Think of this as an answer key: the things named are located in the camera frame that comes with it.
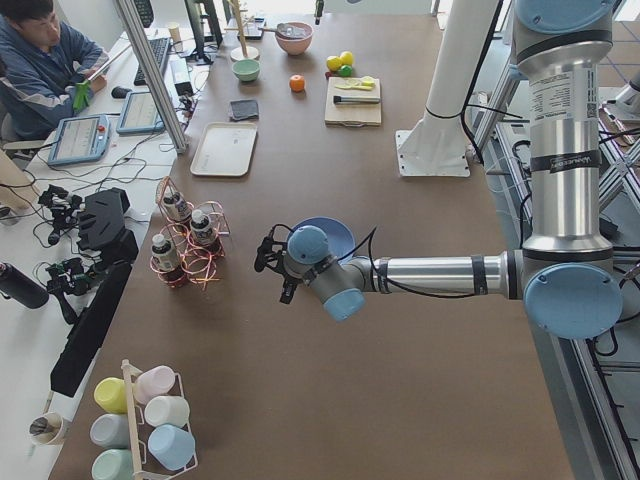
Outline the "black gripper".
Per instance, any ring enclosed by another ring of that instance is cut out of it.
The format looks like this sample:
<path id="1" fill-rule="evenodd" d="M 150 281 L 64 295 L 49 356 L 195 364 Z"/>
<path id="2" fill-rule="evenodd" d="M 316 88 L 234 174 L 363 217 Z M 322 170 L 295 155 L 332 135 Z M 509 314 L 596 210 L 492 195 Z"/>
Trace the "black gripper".
<path id="1" fill-rule="evenodd" d="M 283 227 L 290 233 L 293 232 L 293 230 L 287 225 L 273 225 L 257 248 L 254 260 L 254 270 L 260 273 L 268 268 L 269 270 L 279 274 L 284 279 L 279 302 L 283 304 L 290 304 L 296 291 L 296 285 L 301 284 L 302 280 L 292 276 L 285 269 L 284 256 L 287 249 L 287 243 L 285 241 L 278 241 L 274 238 L 275 231 L 278 227 Z"/>

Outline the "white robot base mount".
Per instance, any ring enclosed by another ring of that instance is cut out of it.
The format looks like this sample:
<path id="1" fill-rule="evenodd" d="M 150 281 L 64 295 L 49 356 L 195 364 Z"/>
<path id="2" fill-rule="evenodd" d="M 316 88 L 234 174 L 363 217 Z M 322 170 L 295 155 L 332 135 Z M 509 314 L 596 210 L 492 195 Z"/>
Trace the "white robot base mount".
<path id="1" fill-rule="evenodd" d="M 416 128 L 395 132 L 398 170 L 403 177 L 469 177 L 468 141 L 454 132 Z"/>

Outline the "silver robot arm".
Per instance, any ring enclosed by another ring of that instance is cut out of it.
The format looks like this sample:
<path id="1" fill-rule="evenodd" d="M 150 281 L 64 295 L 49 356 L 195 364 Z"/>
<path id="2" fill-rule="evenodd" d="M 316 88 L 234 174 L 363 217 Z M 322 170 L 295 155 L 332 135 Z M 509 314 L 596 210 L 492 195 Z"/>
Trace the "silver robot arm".
<path id="1" fill-rule="evenodd" d="M 404 291 L 458 299 L 520 299 L 530 320 L 565 339 L 591 339 L 623 308 L 613 248 L 599 227 L 597 66 L 612 46 L 610 1 L 519 1 L 507 67 L 529 84 L 532 232 L 497 256 L 375 258 L 335 254 L 325 231 L 302 226 L 267 236 L 254 267 L 281 275 L 281 301 L 308 286 L 342 321 L 365 294 Z"/>

